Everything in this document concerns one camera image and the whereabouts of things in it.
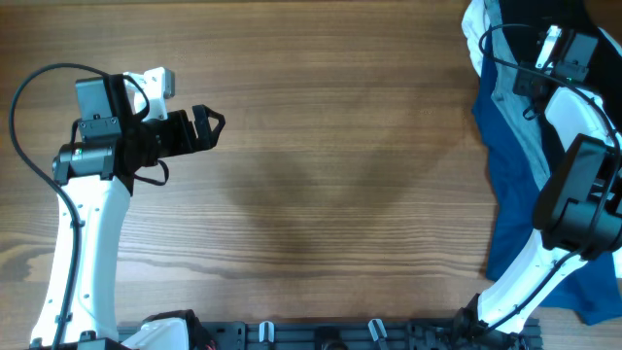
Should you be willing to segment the black shorts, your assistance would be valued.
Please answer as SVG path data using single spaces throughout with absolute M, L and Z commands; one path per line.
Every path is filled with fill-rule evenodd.
M 501 22 L 511 25 L 502 32 L 518 61 L 537 58 L 536 40 L 552 24 L 597 38 L 584 85 L 603 98 L 607 116 L 621 127 L 621 47 L 592 21 L 582 0 L 500 0 L 499 7 Z

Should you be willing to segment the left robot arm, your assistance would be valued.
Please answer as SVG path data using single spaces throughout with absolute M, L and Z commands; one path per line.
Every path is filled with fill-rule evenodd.
M 121 227 L 138 170 L 213 149 L 223 115 L 205 105 L 170 112 L 175 75 L 158 67 L 79 80 L 80 117 L 52 162 L 58 233 L 32 349 L 118 346 L 115 281 Z

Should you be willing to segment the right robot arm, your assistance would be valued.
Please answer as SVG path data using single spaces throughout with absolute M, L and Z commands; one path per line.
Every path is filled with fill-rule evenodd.
M 452 341 L 465 339 L 506 349 L 518 339 L 541 305 L 569 308 L 588 325 L 620 316 L 621 296 L 613 276 L 613 254 L 621 248 L 621 214 L 615 199 L 621 150 L 618 143 L 579 133 L 544 187 L 527 172 L 526 157 L 494 104 L 497 58 L 489 28 L 478 42 L 485 59 L 473 114 L 491 156 L 495 186 L 505 184 L 497 223 L 518 217 L 520 227 L 495 233 L 489 254 L 494 284 L 461 308 Z

